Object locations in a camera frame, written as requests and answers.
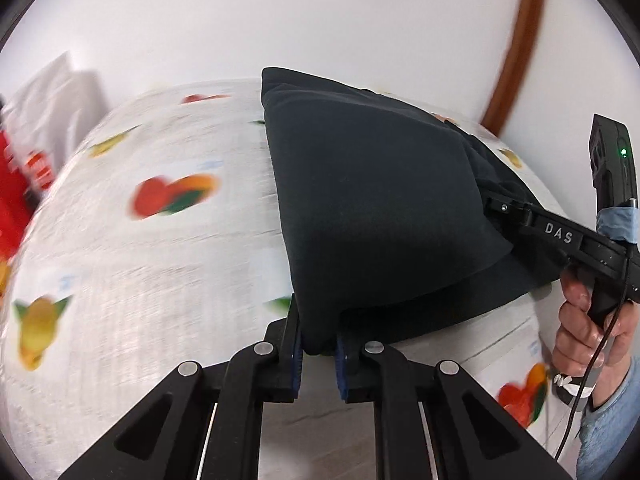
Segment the blue denim sleeve forearm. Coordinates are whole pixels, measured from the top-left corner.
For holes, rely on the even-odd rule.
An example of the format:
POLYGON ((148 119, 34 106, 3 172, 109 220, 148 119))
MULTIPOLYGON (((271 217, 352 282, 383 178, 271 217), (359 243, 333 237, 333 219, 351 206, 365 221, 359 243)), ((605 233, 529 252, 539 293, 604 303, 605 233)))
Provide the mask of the blue denim sleeve forearm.
POLYGON ((600 408, 588 408, 579 433, 578 479, 639 478, 639 359, 600 408))

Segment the person right hand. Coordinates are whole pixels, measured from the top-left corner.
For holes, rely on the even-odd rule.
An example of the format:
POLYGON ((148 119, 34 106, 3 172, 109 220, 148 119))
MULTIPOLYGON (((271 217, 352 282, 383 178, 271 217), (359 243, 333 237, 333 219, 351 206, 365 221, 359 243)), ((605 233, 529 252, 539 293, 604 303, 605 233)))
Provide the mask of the person right hand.
MULTIPOLYGON (((559 310, 560 328, 556 332, 552 365, 562 374, 582 377, 596 353, 604 331, 588 316, 591 297, 588 288, 570 270, 561 274, 565 301, 559 310)), ((627 302, 620 310, 611 337, 614 339, 607 358, 599 356, 595 367, 601 373, 591 395, 594 408, 608 402, 620 388, 631 366, 631 347, 639 322, 639 306, 627 302)))

